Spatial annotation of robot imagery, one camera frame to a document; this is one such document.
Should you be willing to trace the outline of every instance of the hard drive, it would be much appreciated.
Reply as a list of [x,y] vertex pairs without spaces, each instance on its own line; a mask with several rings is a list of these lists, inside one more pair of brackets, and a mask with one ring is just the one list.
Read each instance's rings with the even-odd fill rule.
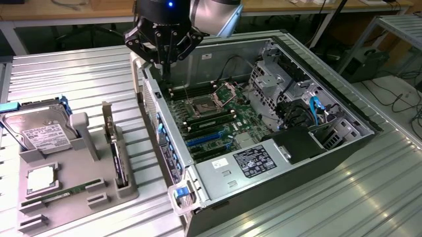
[[79,137],[70,124],[67,99],[0,104],[0,123],[23,147],[50,154],[71,148],[70,140]]

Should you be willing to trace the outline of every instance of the wooden desk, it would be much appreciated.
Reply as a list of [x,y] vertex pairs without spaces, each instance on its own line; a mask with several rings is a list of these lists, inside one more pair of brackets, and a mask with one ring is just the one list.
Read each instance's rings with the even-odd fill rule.
[[[321,38],[322,32],[334,15],[339,4],[322,5],[298,2],[293,4],[289,0],[243,0],[242,16],[269,15],[301,15],[327,13],[311,46]],[[403,14],[413,5],[407,0],[398,0],[402,6],[399,14]],[[369,6],[359,0],[349,0],[342,12],[390,11],[390,5]],[[80,11],[68,7],[55,5],[50,0],[28,0],[26,4],[0,5],[0,30],[16,55],[26,55],[27,50],[20,42],[15,28],[35,26],[84,25],[100,23],[131,22],[134,20],[131,9],[94,11],[90,5],[80,6]]]

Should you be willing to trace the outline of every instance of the motherboard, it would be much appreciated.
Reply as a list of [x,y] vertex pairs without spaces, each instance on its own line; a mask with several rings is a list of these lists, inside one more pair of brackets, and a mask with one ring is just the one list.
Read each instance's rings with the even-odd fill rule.
[[271,133],[243,91],[226,81],[168,90],[168,108],[196,162],[251,146]]

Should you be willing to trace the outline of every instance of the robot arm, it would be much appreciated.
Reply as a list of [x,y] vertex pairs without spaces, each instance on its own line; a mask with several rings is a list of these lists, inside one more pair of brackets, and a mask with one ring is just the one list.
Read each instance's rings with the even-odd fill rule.
[[147,62],[162,65],[163,79],[170,79],[170,64],[188,56],[203,33],[231,36],[242,8],[241,0],[138,0],[136,27],[124,43]]

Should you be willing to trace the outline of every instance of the slotted metal surface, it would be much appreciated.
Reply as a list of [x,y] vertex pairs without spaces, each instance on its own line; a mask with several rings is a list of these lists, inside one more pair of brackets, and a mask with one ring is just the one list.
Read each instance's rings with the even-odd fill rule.
[[[202,234],[206,236],[417,236],[422,235],[422,147],[414,137],[370,108],[370,102],[301,43],[282,40],[350,98],[385,132],[335,168],[306,185]],[[119,55],[127,59],[116,61]],[[183,227],[172,213],[132,90],[124,47],[16,57],[9,101],[47,99],[63,93],[75,112],[87,112],[90,128],[102,125],[100,103],[114,102],[123,127],[140,196],[40,236],[172,236]],[[3,132],[0,149],[0,236],[15,236],[18,145]]]
[[422,17],[415,15],[379,16],[377,23],[422,50]]

